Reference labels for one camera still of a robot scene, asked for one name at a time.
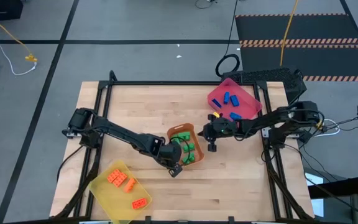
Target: gray floor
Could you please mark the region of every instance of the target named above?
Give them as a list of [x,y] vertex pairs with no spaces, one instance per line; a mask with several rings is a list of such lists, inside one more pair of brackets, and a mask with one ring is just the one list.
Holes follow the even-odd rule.
[[[2,24],[20,39],[57,40],[72,2],[31,0],[25,3],[22,19]],[[358,1],[347,2],[358,24]],[[290,13],[293,3],[294,0],[247,0],[239,2],[237,14]],[[68,39],[226,39],[234,0],[220,0],[204,10],[193,4],[193,0],[80,0]],[[330,12],[343,12],[338,0],[301,0],[297,9],[297,13]],[[8,38],[0,31],[0,39]],[[238,38],[236,32],[232,38]],[[16,72],[32,66],[23,60],[26,52],[19,45],[3,47]],[[10,73],[0,52],[0,203],[56,49],[56,45],[29,47],[39,64],[22,77]],[[231,45],[229,52],[239,53],[237,48]],[[214,67],[225,49],[225,45],[218,44],[65,45],[5,222],[48,217],[56,171],[67,141],[60,131],[75,108],[82,81],[107,79],[110,69],[120,80],[218,80]],[[222,70],[232,66],[231,62],[225,63]],[[358,83],[306,85],[308,91],[302,100],[317,102],[327,118],[342,120],[356,115]],[[306,149],[333,174],[358,176],[358,130],[314,138]],[[349,161],[357,162],[351,166]]]

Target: blue lego brick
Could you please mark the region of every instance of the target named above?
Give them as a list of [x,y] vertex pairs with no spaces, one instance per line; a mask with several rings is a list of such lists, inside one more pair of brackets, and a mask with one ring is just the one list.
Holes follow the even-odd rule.
[[212,102],[219,108],[222,108],[222,105],[216,99],[213,99]]
[[224,93],[224,98],[223,98],[223,103],[227,104],[229,102],[229,98],[230,98],[230,93],[229,92],[225,92]]
[[240,115],[238,115],[238,114],[236,114],[236,113],[230,113],[230,117],[231,117],[231,119],[233,119],[233,120],[237,120],[237,119],[241,119],[241,116]]
[[231,100],[231,103],[233,104],[233,106],[239,106],[240,105],[239,100],[237,99],[236,95],[230,96],[230,100]]

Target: wooden table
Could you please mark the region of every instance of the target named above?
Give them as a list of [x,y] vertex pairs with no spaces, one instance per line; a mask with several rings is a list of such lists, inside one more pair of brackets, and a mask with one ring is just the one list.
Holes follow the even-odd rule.
[[[77,108],[93,108],[98,82],[83,82]],[[113,86],[108,119],[137,133],[151,133],[167,138],[167,130],[182,123],[192,123],[201,131],[208,122],[212,109],[206,96],[215,86],[119,85]],[[243,88],[254,95],[251,86]],[[287,105],[282,83],[268,83],[272,110]],[[99,111],[103,110],[104,96]],[[124,142],[106,136],[99,172],[106,170],[116,159],[122,159],[152,196],[153,202],[138,220],[151,215],[152,220],[215,220],[273,221],[272,199],[269,191],[266,165],[262,162],[262,140],[256,134],[242,142],[234,138],[218,139],[218,151],[208,152],[207,142],[198,138],[204,150],[203,161],[171,178],[168,171],[152,158],[140,155]],[[69,139],[65,157],[78,148],[79,138]],[[298,147],[295,140],[287,144]],[[57,214],[78,187],[85,150],[72,157],[63,167],[53,200],[51,215]],[[303,175],[303,166],[294,149],[282,149],[282,160],[287,185],[296,201],[313,215],[311,200]],[[277,188],[282,217],[285,217],[282,195]],[[88,190],[83,197],[81,215],[85,214]],[[94,201],[93,220],[108,220]]]

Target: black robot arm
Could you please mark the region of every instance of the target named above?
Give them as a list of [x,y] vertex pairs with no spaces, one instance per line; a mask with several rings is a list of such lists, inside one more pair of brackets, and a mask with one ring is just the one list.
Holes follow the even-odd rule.
[[63,130],[65,136],[80,134],[80,144],[89,148],[97,148],[101,144],[100,136],[107,134],[130,144],[141,154],[150,156],[169,170],[172,177],[176,177],[182,170],[178,164],[181,156],[180,145],[176,141],[165,144],[165,138],[153,134],[137,134],[104,117],[98,116],[93,110],[87,108],[76,109],[68,129]]
[[256,119],[238,119],[230,121],[222,116],[217,118],[212,114],[208,115],[210,123],[204,125],[203,131],[198,133],[209,142],[208,150],[216,152],[215,140],[217,138],[245,139],[253,136],[261,129],[266,130],[265,134],[274,148],[283,148],[285,138],[303,127],[312,127],[319,123],[320,112],[317,105],[312,101],[296,102],[290,106],[279,107],[277,110],[263,115]]

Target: orange striped tape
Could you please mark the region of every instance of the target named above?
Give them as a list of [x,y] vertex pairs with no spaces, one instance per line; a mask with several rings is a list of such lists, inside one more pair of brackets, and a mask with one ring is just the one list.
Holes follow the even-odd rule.
[[[281,47],[281,44],[242,44],[245,47]],[[329,44],[287,44],[285,48],[353,48],[358,49],[357,44],[329,45]]]
[[[240,40],[240,44],[283,44],[283,40]],[[287,39],[285,44],[358,44],[358,38]]]
[[358,82],[358,76],[304,76],[304,81],[326,81],[326,82]]
[[[290,16],[291,14],[246,14],[246,15],[236,15],[236,18],[239,17],[257,17],[257,16]],[[345,13],[307,13],[307,14],[294,14],[294,16],[342,16],[346,15]]]

